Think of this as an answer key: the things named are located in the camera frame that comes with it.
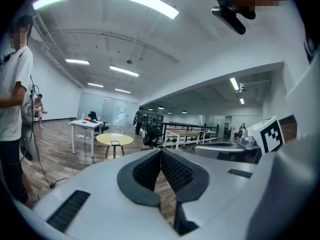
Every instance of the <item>white ceiling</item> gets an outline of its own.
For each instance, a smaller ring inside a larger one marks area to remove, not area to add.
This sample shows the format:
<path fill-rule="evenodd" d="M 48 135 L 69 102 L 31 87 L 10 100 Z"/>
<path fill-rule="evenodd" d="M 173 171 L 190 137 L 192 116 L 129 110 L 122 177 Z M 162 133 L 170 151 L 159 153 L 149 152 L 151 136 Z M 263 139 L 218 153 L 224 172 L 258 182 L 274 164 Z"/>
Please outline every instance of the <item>white ceiling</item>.
<path fill-rule="evenodd" d="M 146 83 L 157 81 L 163 69 L 179 63 L 189 50 L 234 35 L 211 14 L 212 6 L 218 4 L 215 0 L 161 1 L 176 7 L 179 14 L 175 19 L 127 0 L 65 0 L 43 7 L 37 13 L 65 59 L 90 62 L 90 65 L 72 65 L 87 83 L 134 94 L 142 92 Z M 250 28 L 264 22 L 259 13 L 253 21 L 240 19 Z M 133 64 L 129 65 L 126 61 L 140 25 Z M 110 65 L 138 73 L 139 77 L 112 71 Z"/>
<path fill-rule="evenodd" d="M 238 84 L 270 79 L 271 71 L 236 77 Z M 242 92 L 241 97 L 245 99 L 247 105 L 257 105 L 260 104 L 263 96 L 269 90 L 270 85 L 259 88 L 250 88 L 245 92 Z M 158 107 L 163 106 L 165 108 L 164 113 L 167 113 L 168 111 L 180 112 L 189 107 L 190 104 L 192 104 L 193 107 L 200 107 L 200 105 L 203 104 L 234 104 L 241 106 L 231 81 L 224 80 L 162 98 L 156 102 L 149 103 L 144 107 L 145 109 L 151 108 L 154 111 L 158 111 Z"/>

